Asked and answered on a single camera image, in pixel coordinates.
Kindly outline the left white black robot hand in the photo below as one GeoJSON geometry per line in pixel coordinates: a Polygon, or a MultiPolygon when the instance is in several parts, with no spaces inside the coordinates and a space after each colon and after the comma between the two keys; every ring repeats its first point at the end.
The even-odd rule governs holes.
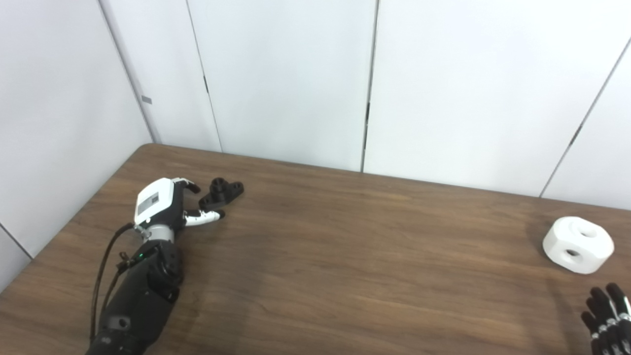
{"type": "Polygon", "coordinates": [[[197,184],[185,178],[161,178],[146,186],[138,194],[134,223],[142,229],[165,225],[172,231],[183,227],[209,224],[225,217],[224,211],[187,211],[183,206],[185,190],[199,193],[197,184]]]}

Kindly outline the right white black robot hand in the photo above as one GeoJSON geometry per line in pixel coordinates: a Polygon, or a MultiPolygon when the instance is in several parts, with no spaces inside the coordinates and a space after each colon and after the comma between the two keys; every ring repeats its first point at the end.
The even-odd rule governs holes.
{"type": "Polygon", "coordinates": [[[631,353],[630,299],[617,283],[605,288],[593,287],[586,299],[588,310],[581,320],[591,337],[593,355],[629,355],[631,353]]]}

